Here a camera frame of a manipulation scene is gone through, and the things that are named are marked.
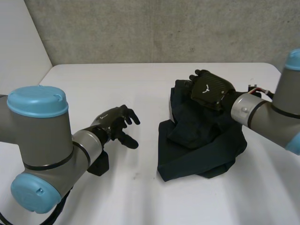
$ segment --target white table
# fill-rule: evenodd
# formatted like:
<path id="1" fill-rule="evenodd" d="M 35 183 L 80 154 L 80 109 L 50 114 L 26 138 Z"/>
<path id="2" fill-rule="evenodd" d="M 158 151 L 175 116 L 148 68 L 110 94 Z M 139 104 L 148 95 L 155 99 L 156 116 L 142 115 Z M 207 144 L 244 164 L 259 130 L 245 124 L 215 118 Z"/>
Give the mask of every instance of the white table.
<path id="1" fill-rule="evenodd" d="M 63 89 L 72 132 L 122 104 L 141 125 L 126 130 L 136 150 L 105 146 L 110 170 L 85 173 L 74 186 L 56 225 L 297 225 L 300 224 L 300 159 L 244 127 L 248 147 L 225 174 L 163 182 L 157 173 L 158 125 L 169 119 L 170 88 L 195 69 L 207 69 L 246 91 L 248 84 L 275 90 L 280 73 L 264 63 L 86 64 L 53 67 L 41 82 Z M 23 171 L 18 147 L 0 144 L 0 211 L 16 225 L 39 224 L 10 194 Z"/>

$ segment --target black cable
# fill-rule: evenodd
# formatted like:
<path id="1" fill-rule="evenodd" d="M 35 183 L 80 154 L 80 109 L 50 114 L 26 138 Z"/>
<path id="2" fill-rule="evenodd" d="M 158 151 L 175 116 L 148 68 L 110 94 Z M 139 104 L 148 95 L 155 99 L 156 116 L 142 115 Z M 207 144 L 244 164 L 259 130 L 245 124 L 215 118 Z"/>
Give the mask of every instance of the black cable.
<path id="1" fill-rule="evenodd" d="M 274 94 L 272 92 L 270 92 L 269 90 L 267 92 L 264 92 L 262 90 L 256 90 L 255 92 L 257 92 L 257 91 L 264 93 L 266 96 L 268 96 L 270 99 L 273 100 Z"/>
<path id="2" fill-rule="evenodd" d="M 71 190 L 69 190 L 68 193 L 62 198 L 61 202 L 57 204 L 57 206 L 55 207 L 55 209 L 53 210 L 51 215 L 40 225 L 53 225 L 55 223 L 56 219 L 58 218 L 58 216 L 61 214 L 62 210 L 64 209 L 64 206 L 65 206 L 67 197 L 70 194 L 70 191 Z M 4 216 L 1 214 L 1 212 L 0 212 L 0 220 L 4 223 L 4 224 L 0 223 L 0 225 L 13 225 L 7 219 L 4 218 Z"/>

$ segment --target robotic hand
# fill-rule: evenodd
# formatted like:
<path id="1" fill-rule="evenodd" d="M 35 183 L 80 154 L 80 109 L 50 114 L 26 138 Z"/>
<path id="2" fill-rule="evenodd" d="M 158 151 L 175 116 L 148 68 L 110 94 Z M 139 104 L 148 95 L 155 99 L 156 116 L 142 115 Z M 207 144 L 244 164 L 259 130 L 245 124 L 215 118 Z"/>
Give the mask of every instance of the robotic hand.
<path id="1" fill-rule="evenodd" d="M 195 73 L 198 76 L 186 82 L 192 100 L 229 112 L 235 121 L 300 155 L 300 49 L 290 52 L 275 94 L 256 86 L 236 92 L 231 83 L 207 70 Z M 259 98 L 258 91 L 273 101 Z"/>
<path id="2" fill-rule="evenodd" d="M 139 146 L 138 142 L 122 131 L 123 128 L 127 128 L 126 123 L 129 125 L 132 124 L 131 119 L 135 124 L 140 124 L 135 112 L 132 109 L 128 109 L 126 105 L 122 105 L 121 107 L 115 107 L 97 116 L 90 129 L 103 129 L 109 139 L 113 141 L 118 139 L 121 144 L 128 148 L 136 149 Z"/>
<path id="3" fill-rule="evenodd" d="M 140 124 L 125 105 L 100 114 L 91 126 L 71 135 L 65 93 L 55 87 L 32 86 L 0 96 L 0 142 L 18 144 L 25 170 L 11 184 L 15 200 L 29 211 L 47 213 L 53 224 L 74 184 L 86 172 L 101 176 L 109 169 L 104 145 L 118 139 L 136 149 L 123 132 Z M 0 214 L 0 220 L 10 224 Z"/>

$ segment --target light blue cap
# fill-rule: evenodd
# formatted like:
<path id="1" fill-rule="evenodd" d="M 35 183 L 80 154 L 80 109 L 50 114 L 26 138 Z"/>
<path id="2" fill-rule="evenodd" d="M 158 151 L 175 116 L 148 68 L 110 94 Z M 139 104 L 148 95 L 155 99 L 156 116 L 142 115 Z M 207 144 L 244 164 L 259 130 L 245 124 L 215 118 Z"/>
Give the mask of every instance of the light blue cap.
<path id="1" fill-rule="evenodd" d="M 285 68 L 300 71 L 300 48 L 290 51 L 285 62 Z"/>
<path id="2" fill-rule="evenodd" d="M 59 192 L 51 184 L 28 173 L 19 174 L 10 190 L 22 207 L 38 214 L 49 212 L 61 201 Z"/>
<path id="3" fill-rule="evenodd" d="M 293 139 L 286 145 L 285 149 L 295 153 L 296 155 L 300 155 L 300 133 L 293 137 Z"/>
<path id="4" fill-rule="evenodd" d="M 12 91 L 7 98 L 9 109 L 36 118 L 60 116 L 68 111 L 66 94 L 50 86 L 29 86 Z"/>

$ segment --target concrete wall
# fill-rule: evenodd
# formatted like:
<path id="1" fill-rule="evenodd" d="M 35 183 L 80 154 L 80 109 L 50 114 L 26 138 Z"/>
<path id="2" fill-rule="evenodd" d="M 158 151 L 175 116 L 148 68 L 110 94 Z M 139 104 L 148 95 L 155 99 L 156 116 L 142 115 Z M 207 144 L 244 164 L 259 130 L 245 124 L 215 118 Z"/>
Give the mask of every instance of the concrete wall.
<path id="1" fill-rule="evenodd" d="M 267 62 L 300 47 L 300 0 L 25 0 L 54 65 Z"/>

